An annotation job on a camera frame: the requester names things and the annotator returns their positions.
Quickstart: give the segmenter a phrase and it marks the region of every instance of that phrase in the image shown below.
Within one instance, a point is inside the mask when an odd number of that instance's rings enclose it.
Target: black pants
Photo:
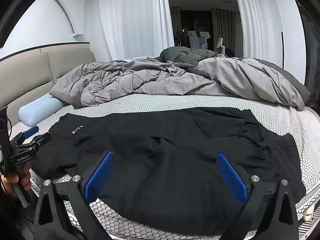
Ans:
[[[43,179],[82,175],[113,151],[115,166],[99,198],[123,217],[162,230],[220,235],[234,219],[241,205],[216,168],[220,152],[264,181],[287,179],[295,203],[306,193],[293,137],[267,130],[250,110],[66,114],[50,132],[35,172]]]

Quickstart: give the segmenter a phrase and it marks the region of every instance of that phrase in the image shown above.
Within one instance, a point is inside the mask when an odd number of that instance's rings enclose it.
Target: pillow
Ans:
[[[48,93],[22,106],[18,111],[18,117],[24,124],[32,127],[63,108],[63,106],[65,104],[62,101]]]

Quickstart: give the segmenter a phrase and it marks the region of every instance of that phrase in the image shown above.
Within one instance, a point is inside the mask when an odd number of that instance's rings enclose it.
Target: mattress cover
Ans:
[[[320,198],[320,118],[312,109],[297,111],[292,106],[272,104],[265,101],[252,101],[244,98],[224,96],[162,96],[132,94],[103,103],[94,107],[74,109],[65,106],[57,113],[38,124],[38,134],[43,134],[66,113],[77,114],[87,117],[101,117],[111,113],[134,113],[150,111],[166,111],[193,107],[235,107],[240,110],[250,109],[257,120],[267,129],[285,135],[290,133],[296,142],[299,152],[302,182],[307,193],[299,203],[296,204],[298,219],[302,213]],[[12,128],[12,137],[18,132],[29,129],[22,122]],[[37,190],[41,187],[43,180],[31,171],[32,180]],[[53,179],[54,183],[70,180],[69,175]],[[67,211],[73,214],[69,202],[65,202]],[[220,236],[186,236],[151,228],[134,221],[121,217],[108,207],[100,199],[90,204],[93,213],[105,228],[105,230],[122,238],[143,239],[218,239]],[[254,231],[248,233],[247,237],[254,235]]]

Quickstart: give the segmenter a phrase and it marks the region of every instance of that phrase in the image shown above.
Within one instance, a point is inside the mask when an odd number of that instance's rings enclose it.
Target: hand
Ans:
[[[30,164],[26,163],[25,165],[23,165],[23,173],[25,174],[25,176],[21,179],[21,184],[23,185],[23,188],[25,190],[29,190],[31,188],[31,182],[30,182]],[[1,179],[3,184],[1,184],[2,189],[4,191],[7,191],[7,194],[9,194],[10,196],[12,196],[13,198],[17,198],[17,193],[14,191],[14,189],[11,186],[11,183],[18,183],[19,178],[18,175],[15,173],[9,173],[6,177],[4,177],[3,175],[1,175]]]

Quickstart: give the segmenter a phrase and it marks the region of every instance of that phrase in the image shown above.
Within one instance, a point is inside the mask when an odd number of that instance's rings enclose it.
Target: green curtain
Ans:
[[[171,14],[173,36],[180,36],[182,32],[180,8],[170,7],[170,14]]]
[[[236,48],[236,15],[234,12],[212,8],[213,45],[217,51],[219,38],[223,38],[223,46],[235,51]]]

